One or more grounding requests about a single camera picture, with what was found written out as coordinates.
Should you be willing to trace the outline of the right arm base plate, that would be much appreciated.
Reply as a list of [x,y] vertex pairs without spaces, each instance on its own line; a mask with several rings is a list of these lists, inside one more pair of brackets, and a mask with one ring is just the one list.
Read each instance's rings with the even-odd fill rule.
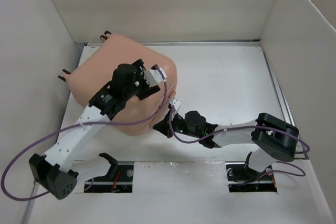
[[266,172],[248,172],[243,162],[226,163],[228,189],[230,193],[262,193],[277,192],[273,174]]

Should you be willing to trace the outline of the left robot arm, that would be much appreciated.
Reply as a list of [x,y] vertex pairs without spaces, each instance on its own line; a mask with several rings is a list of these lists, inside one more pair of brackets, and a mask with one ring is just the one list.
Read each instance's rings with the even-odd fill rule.
[[33,154],[29,166],[36,182],[59,200],[75,188],[78,172],[72,170],[75,157],[105,125],[114,125],[115,116],[133,97],[144,100],[166,84],[166,74],[158,65],[149,70],[142,59],[118,65],[107,82],[88,102],[73,128],[42,155]]

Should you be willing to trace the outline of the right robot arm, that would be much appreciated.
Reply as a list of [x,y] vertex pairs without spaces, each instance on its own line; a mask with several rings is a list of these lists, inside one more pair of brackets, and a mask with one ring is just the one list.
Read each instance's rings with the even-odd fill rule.
[[296,127],[268,113],[243,124],[219,125],[207,122],[197,111],[180,116],[174,106],[153,129],[168,138],[178,134],[194,137],[205,148],[222,148],[229,145],[255,144],[258,149],[247,154],[240,168],[231,168],[237,182],[251,183],[267,175],[276,162],[293,162],[299,131]]

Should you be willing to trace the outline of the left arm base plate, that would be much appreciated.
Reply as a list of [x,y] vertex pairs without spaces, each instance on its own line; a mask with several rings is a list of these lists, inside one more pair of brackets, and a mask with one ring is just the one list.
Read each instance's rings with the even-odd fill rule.
[[100,153],[109,166],[106,174],[85,182],[84,193],[132,193],[134,162],[119,162],[107,153]]

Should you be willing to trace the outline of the pink suitcase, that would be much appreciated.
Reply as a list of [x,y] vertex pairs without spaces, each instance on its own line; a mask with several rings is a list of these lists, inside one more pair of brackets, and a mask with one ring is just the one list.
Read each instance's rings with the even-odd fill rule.
[[64,70],[74,99],[94,105],[126,135],[139,136],[152,127],[176,94],[177,68],[172,59],[108,30],[102,45],[73,72]]

